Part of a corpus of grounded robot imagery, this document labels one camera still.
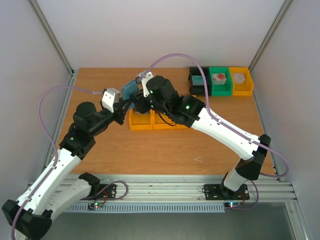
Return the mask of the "teal leather card holder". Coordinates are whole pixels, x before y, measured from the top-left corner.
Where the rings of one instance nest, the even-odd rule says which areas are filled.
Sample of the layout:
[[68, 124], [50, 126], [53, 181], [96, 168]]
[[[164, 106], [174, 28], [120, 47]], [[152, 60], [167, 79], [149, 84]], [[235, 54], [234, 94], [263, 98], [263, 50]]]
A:
[[125, 101], [130, 99], [130, 95], [137, 92], [138, 90], [139, 88], [136, 80], [132, 80], [126, 83], [121, 89], [122, 100]]

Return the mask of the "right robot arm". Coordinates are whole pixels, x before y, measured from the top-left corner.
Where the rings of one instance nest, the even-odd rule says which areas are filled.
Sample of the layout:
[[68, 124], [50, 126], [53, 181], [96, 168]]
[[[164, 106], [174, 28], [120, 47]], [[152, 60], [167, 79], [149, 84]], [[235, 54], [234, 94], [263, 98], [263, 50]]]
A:
[[255, 181], [259, 178], [271, 143], [268, 135], [248, 133], [217, 115], [198, 98], [191, 95], [180, 96], [172, 83], [162, 76], [154, 76], [149, 72], [134, 81], [142, 88], [130, 94], [130, 98], [141, 114], [153, 110], [176, 125], [207, 134], [239, 156], [240, 160], [226, 173], [219, 186], [220, 193], [226, 199], [234, 197], [248, 180]]

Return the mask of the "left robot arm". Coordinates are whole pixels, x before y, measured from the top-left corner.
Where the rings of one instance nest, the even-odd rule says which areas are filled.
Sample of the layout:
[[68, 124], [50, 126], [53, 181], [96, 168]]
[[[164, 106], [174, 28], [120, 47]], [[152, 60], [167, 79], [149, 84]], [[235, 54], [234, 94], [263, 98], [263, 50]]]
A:
[[78, 200], [115, 199], [112, 185], [102, 187], [100, 179], [85, 172], [69, 188], [53, 196], [56, 188], [95, 145], [95, 136], [116, 122], [124, 123], [131, 100], [113, 104], [113, 111], [103, 107], [97, 111], [92, 102], [79, 104], [73, 123], [59, 145], [53, 159], [38, 179], [17, 200], [7, 200], [2, 211], [12, 227], [12, 239], [22, 236], [40, 240], [50, 229], [54, 219]]

